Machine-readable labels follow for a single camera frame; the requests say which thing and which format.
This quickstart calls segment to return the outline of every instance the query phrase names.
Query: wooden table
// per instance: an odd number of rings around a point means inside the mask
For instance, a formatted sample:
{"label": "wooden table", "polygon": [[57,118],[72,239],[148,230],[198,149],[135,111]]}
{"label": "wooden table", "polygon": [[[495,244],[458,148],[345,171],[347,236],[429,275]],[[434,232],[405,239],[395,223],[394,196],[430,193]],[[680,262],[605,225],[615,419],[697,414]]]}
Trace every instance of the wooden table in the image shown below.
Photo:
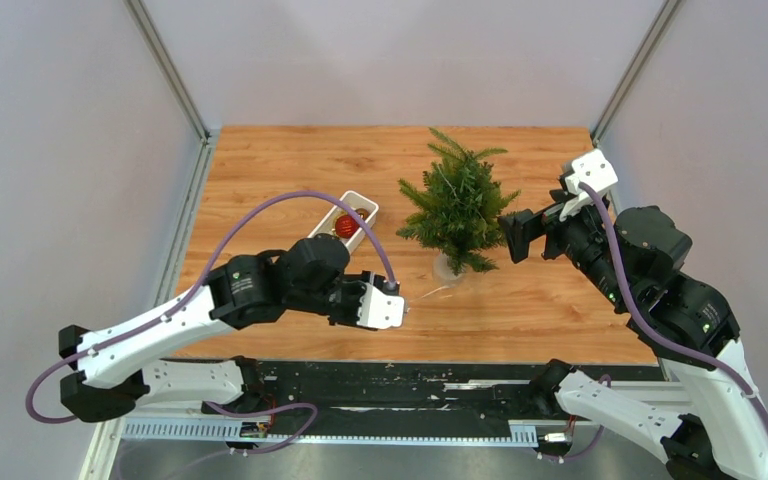
{"label": "wooden table", "polygon": [[[584,128],[444,128],[467,148],[501,146],[493,157],[505,192],[522,190],[512,210],[539,209],[557,188],[560,165],[591,148]],[[500,269],[470,273],[457,287],[438,290],[436,252],[395,235],[414,211],[396,180],[421,183],[435,157],[424,127],[229,127],[222,130],[198,210],[178,291],[189,287],[210,252],[245,213],[277,194],[318,190],[339,197],[356,190],[380,207],[375,232],[391,258],[411,310],[401,328],[370,332],[331,327],[323,317],[287,312],[276,324],[256,325],[191,345],[180,355],[305,360],[654,363],[651,351],[626,329],[626,316],[563,257],[510,263],[507,249],[489,252]],[[221,262],[241,253],[286,249],[316,226],[330,205],[299,199],[275,205],[232,240]],[[383,273],[368,240],[352,255],[349,272]]]}

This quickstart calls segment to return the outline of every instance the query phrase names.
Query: miniature christmas tree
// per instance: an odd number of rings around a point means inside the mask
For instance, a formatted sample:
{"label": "miniature christmas tree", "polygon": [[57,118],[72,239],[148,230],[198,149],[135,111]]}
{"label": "miniature christmas tree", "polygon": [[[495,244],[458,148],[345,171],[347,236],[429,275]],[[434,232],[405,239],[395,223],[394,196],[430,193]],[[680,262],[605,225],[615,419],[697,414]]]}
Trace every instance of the miniature christmas tree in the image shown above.
{"label": "miniature christmas tree", "polygon": [[441,144],[429,143],[428,148],[440,156],[440,161],[431,162],[431,170],[422,173],[424,192],[399,180],[399,191],[419,212],[410,215],[396,235],[418,240],[423,248],[445,254],[455,275],[463,273],[467,266],[476,272],[498,268],[478,252],[505,244],[496,218],[520,192],[502,195],[500,183],[491,177],[493,165],[482,160],[507,150],[474,152],[442,132],[430,130]]}

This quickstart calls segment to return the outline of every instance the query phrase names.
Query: robotic arm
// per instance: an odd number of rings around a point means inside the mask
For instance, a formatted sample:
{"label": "robotic arm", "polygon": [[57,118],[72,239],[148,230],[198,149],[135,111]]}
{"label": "robotic arm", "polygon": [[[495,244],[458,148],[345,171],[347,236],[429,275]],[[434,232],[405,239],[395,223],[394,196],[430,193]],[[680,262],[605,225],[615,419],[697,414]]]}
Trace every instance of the robotic arm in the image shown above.
{"label": "robotic arm", "polygon": [[[544,259],[565,255],[610,301],[629,311],[614,269],[600,213],[580,183],[604,195],[617,181],[610,163],[593,150],[567,164],[556,203],[539,211],[500,217],[511,260],[528,257],[532,240],[546,236]],[[690,237],[658,207],[621,212],[614,225],[632,294],[656,335],[714,357],[736,371],[758,395],[749,375],[739,327],[725,297],[680,271]],[[529,386],[548,412],[589,418],[658,457],[673,478],[768,479],[768,436],[763,420],[733,378],[696,355],[666,348],[630,320],[627,324],[684,385],[699,416],[657,410],[602,387],[575,368],[553,360]]]}
{"label": "robotic arm", "polygon": [[349,252],[335,237],[317,235],[288,250],[239,255],[210,272],[186,307],[100,352],[93,345],[145,325],[180,302],[180,295],[115,327],[60,331],[62,358],[89,349],[60,381],[61,403],[85,422],[117,418],[155,402],[202,400],[250,411],[262,389],[254,362],[160,360],[191,343],[256,323],[276,322],[286,310],[327,316],[331,325],[368,330],[402,324],[399,285],[371,272],[346,275]]}

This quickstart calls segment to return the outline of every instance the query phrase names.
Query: pine needles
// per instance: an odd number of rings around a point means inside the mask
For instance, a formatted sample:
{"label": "pine needles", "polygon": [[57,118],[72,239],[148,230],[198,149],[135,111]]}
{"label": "pine needles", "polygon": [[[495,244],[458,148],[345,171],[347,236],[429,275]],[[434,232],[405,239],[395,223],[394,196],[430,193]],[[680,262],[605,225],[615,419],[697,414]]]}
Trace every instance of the pine needles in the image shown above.
{"label": "pine needles", "polygon": [[430,130],[441,143],[429,143],[428,148],[440,161],[431,162],[431,169],[422,173],[425,191],[399,179],[399,191],[419,211],[405,219],[396,235],[446,254],[455,274],[466,267],[476,272],[498,268],[478,252],[505,244],[496,218],[520,192],[502,195],[500,183],[492,179],[493,164],[482,160],[507,150],[488,148],[474,152],[443,132]]}

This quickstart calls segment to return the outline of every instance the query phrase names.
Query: white tray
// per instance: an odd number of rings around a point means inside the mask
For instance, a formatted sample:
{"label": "white tray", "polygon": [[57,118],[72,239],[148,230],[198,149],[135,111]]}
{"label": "white tray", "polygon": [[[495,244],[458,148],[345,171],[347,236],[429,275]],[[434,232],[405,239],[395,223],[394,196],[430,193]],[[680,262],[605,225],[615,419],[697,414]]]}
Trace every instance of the white tray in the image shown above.
{"label": "white tray", "polygon": [[[350,207],[352,207],[352,209],[364,208],[369,211],[369,217],[366,219],[366,223],[370,227],[375,224],[375,219],[378,217],[377,203],[355,192],[354,190],[348,190],[343,194],[342,197],[340,197],[340,200],[347,203]],[[331,210],[328,212],[328,214],[322,218],[322,221],[320,221],[319,225],[317,225],[316,228],[310,232],[308,237],[313,237],[319,233],[327,233],[330,235],[331,228],[334,225],[334,220],[340,216],[340,212],[342,212],[341,208],[337,206],[331,207]],[[343,245],[346,246],[346,248],[349,250],[349,253],[352,253],[355,251],[357,246],[360,245],[360,242],[363,241],[364,237],[366,237],[366,232],[359,228],[358,231],[352,235],[352,238],[341,238],[340,241],[343,242]]]}

